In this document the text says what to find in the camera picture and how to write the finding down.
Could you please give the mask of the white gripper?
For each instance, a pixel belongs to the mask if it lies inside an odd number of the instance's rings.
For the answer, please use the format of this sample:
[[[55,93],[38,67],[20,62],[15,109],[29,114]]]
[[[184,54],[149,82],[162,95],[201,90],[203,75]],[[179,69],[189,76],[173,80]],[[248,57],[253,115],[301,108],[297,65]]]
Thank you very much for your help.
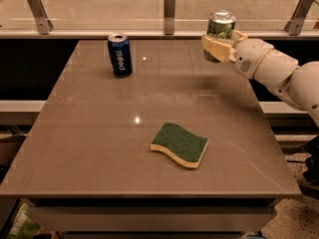
[[[232,62],[233,70],[240,76],[252,79],[261,61],[274,47],[263,40],[247,38],[237,30],[232,31],[231,40],[203,35],[201,47],[221,63]]]

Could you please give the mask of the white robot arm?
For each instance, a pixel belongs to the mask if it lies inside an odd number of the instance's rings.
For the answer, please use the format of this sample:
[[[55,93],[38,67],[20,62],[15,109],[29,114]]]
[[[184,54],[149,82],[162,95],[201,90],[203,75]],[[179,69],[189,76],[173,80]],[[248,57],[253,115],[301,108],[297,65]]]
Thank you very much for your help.
[[[248,80],[255,80],[295,110],[305,111],[319,126],[319,63],[298,61],[261,39],[233,30],[229,39],[201,37],[201,47],[220,63]]]

